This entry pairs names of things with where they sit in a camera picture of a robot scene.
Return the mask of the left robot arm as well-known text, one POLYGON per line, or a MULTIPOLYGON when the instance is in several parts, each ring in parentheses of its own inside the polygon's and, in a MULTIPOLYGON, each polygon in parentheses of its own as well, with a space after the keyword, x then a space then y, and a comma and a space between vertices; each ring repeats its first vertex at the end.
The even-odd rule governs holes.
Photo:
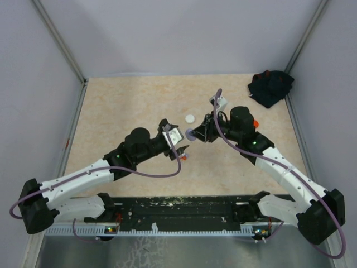
POLYGON ((135 128, 116 149, 88 167, 42 183, 36 179, 26 181, 15 204, 20 211, 19 219, 30 235, 48 229, 57 221, 99 219, 108 222, 116 215, 108 194, 89 198, 77 195, 130 174, 143 176, 144 173, 137 171, 137 165, 160 154, 179 160, 185 147, 175 146, 183 140, 179 127, 166 119, 160 122, 155 137, 145 128, 135 128))

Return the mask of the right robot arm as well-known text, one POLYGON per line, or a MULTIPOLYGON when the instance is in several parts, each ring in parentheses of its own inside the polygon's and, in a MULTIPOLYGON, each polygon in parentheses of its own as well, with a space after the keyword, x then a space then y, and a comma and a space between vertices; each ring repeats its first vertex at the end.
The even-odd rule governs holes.
POLYGON ((260 192, 250 200, 249 214, 256 221, 273 217, 295 226, 311 244, 320 245, 345 223, 344 196, 328 191, 294 167, 274 143, 259 133, 247 107, 234 107, 230 117, 222 112, 206 114, 190 135, 202 142, 221 137, 255 167, 269 174, 292 200, 260 192))

